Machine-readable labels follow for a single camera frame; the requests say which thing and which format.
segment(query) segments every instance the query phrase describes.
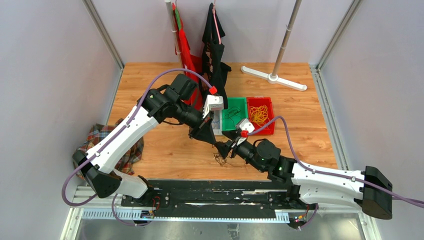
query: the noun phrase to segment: black cloth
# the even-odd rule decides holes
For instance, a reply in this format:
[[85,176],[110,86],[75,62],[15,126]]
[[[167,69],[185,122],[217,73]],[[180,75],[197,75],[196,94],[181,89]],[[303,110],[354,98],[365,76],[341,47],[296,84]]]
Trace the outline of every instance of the black cloth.
[[[228,72],[231,71],[231,67],[221,62],[221,58],[224,53],[224,45],[220,44],[218,39],[217,28],[214,21],[213,13],[214,4],[209,5],[209,12],[207,13],[206,26],[204,27],[204,33],[202,42],[204,43],[203,52],[201,54],[202,61],[202,74],[206,74],[209,83],[216,87],[217,93],[223,97],[224,109],[228,108],[228,99],[225,92],[225,84],[227,82]],[[219,35],[221,38],[225,36],[225,32],[221,27],[220,20],[215,11],[216,22],[218,25]],[[208,92],[202,93],[203,99],[206,99]]]

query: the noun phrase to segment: wooden table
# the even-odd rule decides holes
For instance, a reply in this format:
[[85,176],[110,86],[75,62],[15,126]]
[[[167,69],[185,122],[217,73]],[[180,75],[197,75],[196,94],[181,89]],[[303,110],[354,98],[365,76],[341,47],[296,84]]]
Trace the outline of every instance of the wooden table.
[[[229,63],[232,71],[225,86],[228,97],[271,97],[275,115],[282,115],[288,124],[290,137],[299,158],[307,163],[337,168],[326,123],[318,100],[313,78],[307,63],[282,63],[278,75],[307,85],[306,91],[297,91],[241,72],[242,65],[270,73],[273,63]],[[122,74],[108,124],[130,112],[144,93],[151,80],[161,72],[178,68],[178,63],[127,63]],[[153,87],[170,84],[178,72],[161,77]],[[264,136],[251,136],[252,143]],[[281,154],[293,157],[287,143],[283,123],[275,124],[274,135],[267,135],[271,142],[281,148]],[[227,141],[217,137],[217,141]],[[144,150],[140,162],[134,164],[136,175],[148,179],[206,179],[206,180],[265,180],[260,173],[244,160],[228,158],[220,166],[214,153],[217,150],[208,143],[188,138],[187,126],[162,123],[144,136]]]

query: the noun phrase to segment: plaid shirt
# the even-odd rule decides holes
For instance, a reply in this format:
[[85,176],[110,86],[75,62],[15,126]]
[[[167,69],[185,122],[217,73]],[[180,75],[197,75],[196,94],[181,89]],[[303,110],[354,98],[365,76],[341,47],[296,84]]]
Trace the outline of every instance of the plaid shirt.
[[[109,135],[122,121],[122,118],[119,119],[114,126],[104,126],[101,124],[93,125],[90,129],[90,132],[88,133],[86,141],[81,146],[79,146],[78,150],[86,152],[87,150],[91,149],[96,144],[100,143],[104,138],[106,138],[106,136]],[[142,159],[143,147],[144,141],[143,138],[141,138],[128,151],[126,151],[126,153],[116,164],[115,169],[124,174],[133,175],[133,164]],[[84,179],[81,175],[81,172],[78,172],[77,176]]]

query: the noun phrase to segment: clothes hanger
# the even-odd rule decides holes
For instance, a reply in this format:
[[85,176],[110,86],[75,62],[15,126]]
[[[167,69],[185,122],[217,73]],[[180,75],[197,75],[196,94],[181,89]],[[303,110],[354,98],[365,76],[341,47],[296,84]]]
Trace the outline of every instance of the clothes hanger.
[[215,3],[217,0],[213,0],[213,8],[212,8],[212,13],[213,13],[213,20],[215,21],[215,27],[216,27],[216,33],[218,34],[218,39],[219,39],[219,45],[221,45],[221,36],[220,36],[220,30],[218,28],[218,23],[217,23],[217,14],[215,11]]

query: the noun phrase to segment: gray wall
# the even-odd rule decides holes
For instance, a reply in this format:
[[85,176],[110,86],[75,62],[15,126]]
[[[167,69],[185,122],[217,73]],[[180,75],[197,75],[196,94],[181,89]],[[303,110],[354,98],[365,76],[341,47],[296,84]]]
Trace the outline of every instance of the gray wall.
[[0,238],[57,240],[71,155],[119,71],[81,0],[0,1],[0,39]]
[[[351,166],[424,200],[424,1],[364,0],[322,74]],[[384,240],[422,239],[423,210],[393,203]]]
[[[124,62],[178,62],[164,0],[93,0]],[[178,0],[191,53],[200,55],[209,4]],[[316,64],[352,0],[303,0],[283,62]],[[217,0],[223,61],[275,62],[295,0]]]

